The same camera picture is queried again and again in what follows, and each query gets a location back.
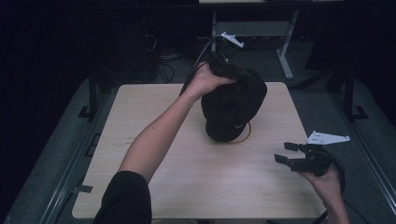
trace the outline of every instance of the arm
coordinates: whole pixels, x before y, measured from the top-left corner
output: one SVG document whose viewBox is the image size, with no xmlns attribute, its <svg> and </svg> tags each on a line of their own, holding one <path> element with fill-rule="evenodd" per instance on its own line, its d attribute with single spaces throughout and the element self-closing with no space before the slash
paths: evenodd
<svg viewBox="0 0 396 224">
<path fill-rule="evenodd" d="M 336 169 L 330 166 L 326 175 L 316 177 L 312 173 L 299 173 L 314 187 L 326 207 L 330 224 L 349 224 L 349 217 L 341 195 Z"/>
<path fill-rule="evenodd" d="M 192 105 L 217 86 L 229 83 L 232 81 L 228 78 L 214 76 L 208 64 L 200 67 L 183 94 L 132 142 L 119 171 L 136 172 L 149 183 L 172 145 Z"/>
</svg>

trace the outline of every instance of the hand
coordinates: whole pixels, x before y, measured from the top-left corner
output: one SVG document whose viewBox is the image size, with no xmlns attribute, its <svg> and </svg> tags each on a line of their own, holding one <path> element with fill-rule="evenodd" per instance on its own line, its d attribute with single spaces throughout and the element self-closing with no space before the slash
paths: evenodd
<svg viewBox="0 0 396 224">
<path fill-rule="evenodd" d="M 186 91 L 196 95 L 198 98 L 210 93 L 219 85 L 231 84 L 235 82 L 235 80 L 229 79 L 227 77 L 215 76 L 210 70 L 209 64 L 207 63 L 199 63 L 198 67 L 199 69 L 195 72 L 190 86 L 186 89 Z"/>
<path fill-rule="evenodd" d="M 340 176 L 332 164 L 323 176 L 315 176 L 312 173 L 298 173 L 314 187 L 315 192 L 323 201 L 325 207 L 342 201 Z"/>
</svg>

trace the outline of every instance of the metal stand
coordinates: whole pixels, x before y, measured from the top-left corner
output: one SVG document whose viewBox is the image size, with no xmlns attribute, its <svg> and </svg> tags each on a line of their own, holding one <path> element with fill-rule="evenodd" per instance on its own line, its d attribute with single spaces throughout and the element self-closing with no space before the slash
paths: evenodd
<svg viewBox="0 0 396 224">
<path fill-rule="evenodd" d="M 294 10 L 289 21 L 217 21 L 217 12 L 213 12 L 212 37 L 220 36 L 223 32 L 235 36 L 285 36 L 285 43 L 276 50 L 283 72 L 287 79 L 293 79 L 286 51 L 293 34 L 299 10 Z M 212 43 L 212 51 L 216 51 L 216 41 Z"/>
<path fill-rule="evenodd" d="M 293 12 L 293 15 L 291 16 L 291 20 L 289 22 L 287 31 L 286 31 L 286 39 L 285 39 L 285 43 L 283 44 L 281 49 L 277 49 L 276 50 L 276 55 L 277 58 L 279 59 L 280 65 L 282 66 L 283 69 L 283 73 L 285 74 L 285 77 L 287 79 L 293 79 L 293 73 L 290 70 L 288 61 L 286 60 L 286 50 L 288 49 L 289 46 L 289 42 L 291 40 L 291 35 L 293 34 L 293 30 L 294 30 L 294 26 L 295 23 L 297 21 L 297 16 L 298 16 L 299 10 L 295 10 Z"/>
</svg>

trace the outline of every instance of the desk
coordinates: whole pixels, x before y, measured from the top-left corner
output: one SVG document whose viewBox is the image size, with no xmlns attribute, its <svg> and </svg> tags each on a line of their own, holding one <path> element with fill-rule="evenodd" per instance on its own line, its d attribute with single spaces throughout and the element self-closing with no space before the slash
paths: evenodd
<svg viewBox="0 0 396 224">
<path fill-rule="evenodd" d="M 251 136 L 240 144 L 212 141 L 200 102 L 193 106 L 149 184 L 153 218 L 298 218 L 324 211 L 309 183 L 274 161 L 275 153 L 303 157 L 283 143 L 306 143 L 306 135 L 286 85 L 266 84 Z M 79 193 L 74 217 L 95 216 L 129 145 L 176 100 L 181 87 L 120 87 L 83 182 L 92 191 Z"/>
</svg>

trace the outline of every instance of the wrist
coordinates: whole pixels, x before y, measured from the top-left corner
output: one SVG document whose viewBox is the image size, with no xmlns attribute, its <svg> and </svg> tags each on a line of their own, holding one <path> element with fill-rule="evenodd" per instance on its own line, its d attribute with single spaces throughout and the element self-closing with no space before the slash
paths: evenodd
<svg viewBox="0 0 396 224">
<path fill-rule="evenodd" d="M 194 91 L 192 88 L 187 88 L 182 95 L 194 103 L 203 96 L 200 92 Z"/>
</svg>

